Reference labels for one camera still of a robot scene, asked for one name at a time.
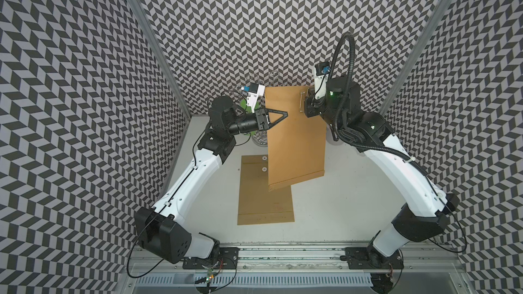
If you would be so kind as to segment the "brown kraft file bag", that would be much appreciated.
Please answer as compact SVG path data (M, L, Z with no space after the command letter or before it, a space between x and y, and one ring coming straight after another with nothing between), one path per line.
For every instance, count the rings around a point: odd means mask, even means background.
M267 131L268 184L270 190L323 177L327 125L321 117L307 118L307 86L268 87L266 107L286 111L288 117Z

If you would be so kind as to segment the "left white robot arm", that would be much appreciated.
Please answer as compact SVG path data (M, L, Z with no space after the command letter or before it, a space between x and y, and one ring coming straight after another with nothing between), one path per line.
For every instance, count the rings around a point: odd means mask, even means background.
M187 213L204 185L235 148L237 135L268 131L288 116L279 110L279 118L272 121L272 113L273 109L265 107L247 113L229 96L216 97L209 107L210 120L185 171L152 207L136 212L135 243L172 264L190 258L214 266L219 259L219 241L186 230Z

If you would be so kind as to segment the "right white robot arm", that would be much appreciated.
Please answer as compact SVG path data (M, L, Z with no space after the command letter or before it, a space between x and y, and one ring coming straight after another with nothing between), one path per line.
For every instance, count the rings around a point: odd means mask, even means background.
M347 76L316 76L302 107L307 117L319 116L327 123L335 141L371 159L405 199L400 212L366 247L368 262L384 264L407 243L431 240L447 229L459 198L428 178L381 114L361 109L359 84Z

